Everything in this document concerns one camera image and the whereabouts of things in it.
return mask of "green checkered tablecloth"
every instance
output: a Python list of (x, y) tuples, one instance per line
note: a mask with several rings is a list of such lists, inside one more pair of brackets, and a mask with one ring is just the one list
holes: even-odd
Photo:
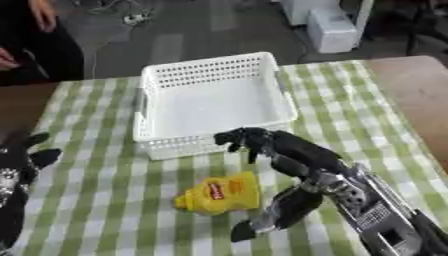
[[(287, 66), (296, 134), (366, 164), (413, 207), (448, 230), (442, 170), (362, 61)], [(63, 83), (40, 120), (45, 146), (64, 150), (42, 171), (26, 207), (17, 255), (367, 255), (326, 202), (294, 227), (230, 243), (231, 227), (256, 214), (177, 211), (172, 198), (207, 176), (251, 170), (263, 201), (291, 181), (245, 153), (150, 161), (132, 141), (138, 78)]]

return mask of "white box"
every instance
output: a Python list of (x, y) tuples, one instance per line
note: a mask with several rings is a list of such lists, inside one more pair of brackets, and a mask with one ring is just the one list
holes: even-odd
[(278, 0), (291, 26), (305, 25), (310, 10), (337, 6), (339, 0)]
[(311, 10), (307, 31), (320, 53), (351, 51), (357, 40), (356, 27), (337, 6)]

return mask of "robotic hand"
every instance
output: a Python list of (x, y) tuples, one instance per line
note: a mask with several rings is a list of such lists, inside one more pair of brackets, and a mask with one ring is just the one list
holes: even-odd
[(22, 231), (29, 187), (40, 170), (53, 164), (59, 149), (46, 149), (28, 154), (28, 149), (48, 139), (47, 133), (24, 138), (12, 133), (0, 144), (0, 255), (8, 255)]
[(229, 152), (248, 148), (249, 163), (258, 154), (270, 157), (272, 168), (301, 180), (258, 217), (237, 224), (232, 242), (292, 226), (319, 208), (325, 195), (371, 255), (448, 255), (448, 235), (361, 164), (348, 167), (333, 151), (284, 131), (239, 128), (216, 134), (215, 142), (230, 143)]

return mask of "mustard bottle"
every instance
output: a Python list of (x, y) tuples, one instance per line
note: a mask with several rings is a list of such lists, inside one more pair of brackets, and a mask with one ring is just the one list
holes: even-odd
[(209, 177), (174, 199), (178, 209), (209, 215), (258, 208), (258, 183), (252, 172), (229, 177)]

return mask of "floor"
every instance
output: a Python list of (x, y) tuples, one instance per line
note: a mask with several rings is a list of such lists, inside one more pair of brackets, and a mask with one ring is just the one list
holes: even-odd
[[(273, 53), (280, 65), (396, 57), (406, 45), (404, 35), (395, 35), (364, 40), (349, 53), (319, 54), (304, 28), (291, 29), (278, 4), (267, 0), (246, 0), (245, 10), (235, 8), (237, 0), (141, 0), (141, 6), (120, 2), (100, 13), (95, 1), (70, 1), (57, 1), (57, 9), (84, 51), (86, 78), (137, 76), (146, 65), (257, 51)], [(124, 24), (123, 16), (140, 7), (151, 10), (152, 20)], [(448, 64), (442, 50), (420, 38), (416, 54)]]

